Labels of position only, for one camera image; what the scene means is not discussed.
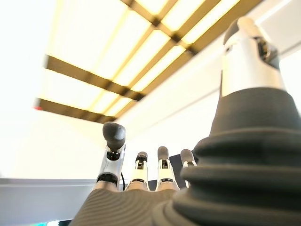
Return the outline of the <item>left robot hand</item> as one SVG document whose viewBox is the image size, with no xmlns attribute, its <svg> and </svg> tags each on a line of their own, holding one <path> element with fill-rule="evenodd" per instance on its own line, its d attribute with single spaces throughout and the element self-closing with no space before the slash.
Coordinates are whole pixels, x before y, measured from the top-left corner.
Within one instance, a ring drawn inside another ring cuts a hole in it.
<svg viewBox="0 0 301 226">
<path fill-rule="evenodd" d="M 248 17 L 224 36 L 219 101 L 208 137 L 182 151 L 179 189 L 166 148 L 165 174 L 147 190 L 137 156 L 137 178 L 118 191 L 125 128 L 103 126 L 107 142 L 94 189 L 73 226 L 298 226 L 301 223 L 301 117 L 286 91 L 277 50 Z"/>
</svg>

